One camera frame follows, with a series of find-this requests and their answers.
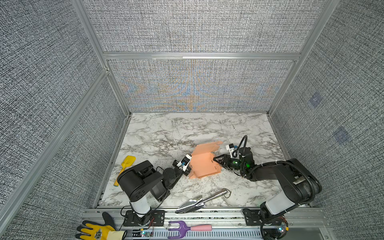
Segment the pink paper box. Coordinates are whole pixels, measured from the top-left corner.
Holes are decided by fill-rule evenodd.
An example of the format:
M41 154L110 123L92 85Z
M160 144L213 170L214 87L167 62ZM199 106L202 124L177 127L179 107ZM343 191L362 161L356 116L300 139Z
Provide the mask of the pink paper box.
M201 179L221 173L222 167L214 161L216 157L214 152L222 143L222 141L217 141L196 146L189 164L191 172L188 177L190 179Z

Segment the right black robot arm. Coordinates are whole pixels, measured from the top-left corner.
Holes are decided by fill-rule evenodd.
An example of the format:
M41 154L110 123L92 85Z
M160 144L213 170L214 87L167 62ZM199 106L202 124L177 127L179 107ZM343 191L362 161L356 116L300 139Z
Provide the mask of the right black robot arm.
M322 191L320 182L297 159L256 164L249 147L226 146L229 151L213 160L251 182L277 180L281 191L260 205L258 211L243 209L247 226L274 225L285 213L306 205Z

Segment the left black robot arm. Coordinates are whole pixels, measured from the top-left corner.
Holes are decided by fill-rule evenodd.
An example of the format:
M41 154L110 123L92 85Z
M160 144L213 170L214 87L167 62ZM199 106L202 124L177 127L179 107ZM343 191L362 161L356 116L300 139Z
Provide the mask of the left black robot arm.
M122 214L123 226L162 227L165 211L160 210L159 206L152 208L147 200L147 194L151 193L161 206L180 178L190 174L191 160L192 156L185 155L181 161L175 160L171 168L166 168L162 172L157 171L149 161L144 161L121 172L117 183L128 196L131 207Z

